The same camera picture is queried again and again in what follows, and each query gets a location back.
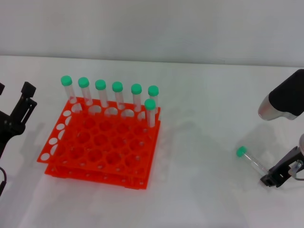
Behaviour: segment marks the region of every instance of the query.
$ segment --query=test tube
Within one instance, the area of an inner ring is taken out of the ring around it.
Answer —
[[[105,81],[104,80],[97,80],[95,82],[95,87],[98,90],[101,106],[103,108],[107,108],[108,107],[108,96],[106,95]]]
[[[93,100],[90,93],[89,80],[86,77],[81,77],[78,80],[78,84],[81,88],[82,95],[84,96],[86,106],[91,106],[93,104]]]
[[[124,109],[123,84],[121,82],[114,82],[112,84],[112,89],[115,92],[117,108],[119,110]]]
[[[72,79],[69,75],[65,75],[61,78],[61,84],[65,87],[66,95],[71,104],[77,102],[77,98],[74,93],[74,89],[72,86]]]
[[[140,84],[134,84],[131,86],[131,92],[133,94],[133,104],[135,105],[134,111],[140,112],[142,110],[141,93],[142,87]]]
[[[247,163],[249,163],[259,174],[265,176],[268,174],[268,169],[256,159],[245,146],[241,146],[237,150],[237,157],[244,158]]]
[[[155,114],[158,113],[158,99],[157,99],[157,96],[158,96],[158,87],[155,86],[155,85],[152,85],[148,88],[148,94],[150,96],[150,99],[154,100],[155,101]]]
[[[154,127],[155,126],[155,101],[152,99],[147,99],[144,102],[144,106],[147,110],[147,121],[148,121],[148,126],[149,127]]]

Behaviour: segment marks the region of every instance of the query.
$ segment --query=test tube rack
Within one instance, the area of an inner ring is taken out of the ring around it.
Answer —
[[[148,127],[144,105],[124,103],[119,110],[114,101],[101,108],[93,99],[87,107],[82,97],[66,103],[37,161],[47,163],[45,174],[146,189],[160,128],[160,111],[155,126]]]

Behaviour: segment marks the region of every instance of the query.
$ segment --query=clear plastic tube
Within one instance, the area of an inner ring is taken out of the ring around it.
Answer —
[[[89,87],[81,88],[81,91],[85,99],[85,104],[87,106],[91,106],[93,104],[93,100],[91,97],[90,88]]]
[[[124,96],[122,92],[115,92],[115,98],[117,102],[117,107],[119,110],[124,109]]]
[[[158,110],[157,110],[157,108],[158,108],[158,104],[157,104],[158,103],[158,98],[157,98],[157,96],[150,96],[150,99],[155,101],[155,105],[156,105],[155,114],[157,114],[157,112],[158,112]]]
[[[66,95],[71,104],[75,104],[77,102],[77,98],[74,93],[74,89],[72,85],[68,85],[64,87],[66,90]]]
[[[155,113],[158,113],[158,99],[157,96],[159,94],[158,87],[155,85],[152,85],[148,88],[148,94],[150,96],[150,99],[154,100],[155,102]]]
[[[152,99],[147,99],[144,102],[144,106],[147,111],[147,123],[148,127],[155,126],[155,102]]]
[[[154,127],[155,126],[155,109],[147,110],[147,115],[148,115],[148,126]]]
[[[237,150],[237,156],[243,158],[249,163],[259,174],[265,176],[268,174],[268,169],[261,164],[261,162],[250,153],[245,146],[240,147]]]
[[[140,112],[142,110],[142,103],[141,103],[141,95],[140,94],[133,94],[133,103],[135,105],[134,111]]]
[[[69,75],[65,75],[61,77],[60,81],[66,90],[66,95],[68,100],[70,101],[71,104],[75,104],[77,102],[77,98],[74,93],[72,78]]]
[[[101,106],[103,108],[107,108],[109,105],[108,105],[108,96],[106,94],[106,90],[105,89],[98,90],[98,94],[99,94]]]

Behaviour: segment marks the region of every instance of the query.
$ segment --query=white wall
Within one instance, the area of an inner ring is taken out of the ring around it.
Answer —
[[[0,55],[304,66],[303,0],[1,0]]]

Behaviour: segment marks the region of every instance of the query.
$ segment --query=black metal bracket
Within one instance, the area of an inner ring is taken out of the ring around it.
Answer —
[[[4,85],[0,83],[0,95]],[[15,135],[20,135],[25,130],[25,124],[32,114],[37,102],[33,101],[36,88],[25,82],[21,90],[22,95],[10,115],[0,111],[0,158],[8,141]]]
[[[291,175],[288,171],[291,169],[290,165],[297,160],[304,161],[304,156],[299,147],[294,147],[283,157],[274,167],[269,170],[269,173],[261,178],[261,181],[268,187],[280,187]]]

